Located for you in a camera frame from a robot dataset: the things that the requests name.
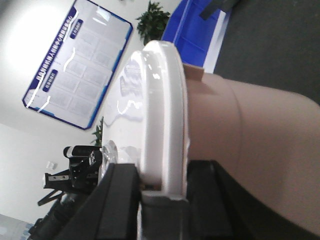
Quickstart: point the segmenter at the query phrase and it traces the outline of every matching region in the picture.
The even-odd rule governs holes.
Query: blue-framed poster
[[[80,129],[92,126],[133,27],[89,0],[75,0],[22,102]]]

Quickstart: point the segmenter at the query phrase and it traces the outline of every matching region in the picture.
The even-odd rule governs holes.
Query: white wall
[[[95,2],[133,24],[132,37],[118,68],[121,69],[131,53],[143,47],[135,18],[147,9],[148,0]],[[172,13],[180,1],[159,2]],[[37,206],[37,201],[51,191],[42,189],[44,173],[68,168],[62,154],[64,147],[88,145],[94,139],[92,129],[80,130],[26,109],[22,103],[72,4],[73,0],[0,2],[0,214],[30,223],[50,208],[49,204]],[[57,163],[54,171],[46,169],[48,161]]]

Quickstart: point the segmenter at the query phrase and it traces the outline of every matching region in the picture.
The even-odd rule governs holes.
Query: blue storage bin
[[[162,40],[174,43],[184,63],[202,67],[220,10],[203,20],[199,15],[211,0],[182,0],[172,13]]]

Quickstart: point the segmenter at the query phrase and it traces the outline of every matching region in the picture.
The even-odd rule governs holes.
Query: robotic device
[[[102,148],[67,148],[69,170],[46,174],[66,194],[30,239],[318,240],[319,122],[308,99],[150,41],[109,85]]]
[[[97,149],[75,146],[74,152],[92,152],[68,156],[69,170],[45,174],[44,187],[63,192],[39,201],[57,198],[29,240],[319,239],[264,206],[215,161],[189,163],[186,199],[142,190],[134,164],[107,159],[97,185],[98,167],[108,158]]]

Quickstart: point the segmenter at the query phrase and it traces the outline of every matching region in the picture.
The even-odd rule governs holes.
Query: black equipment
[[[69,175],[47,175],[68,176],[55,186],[73,192],[56,197],[28,240],[135,240],[141,234],[144,240],[320,240],[254,198],[216,161],[189,163],[187,196],[180,199],[141,191],[137,169],[128,163],[109,163],[95,186],[90,174],[101,162],[98,152],[69,156]]]

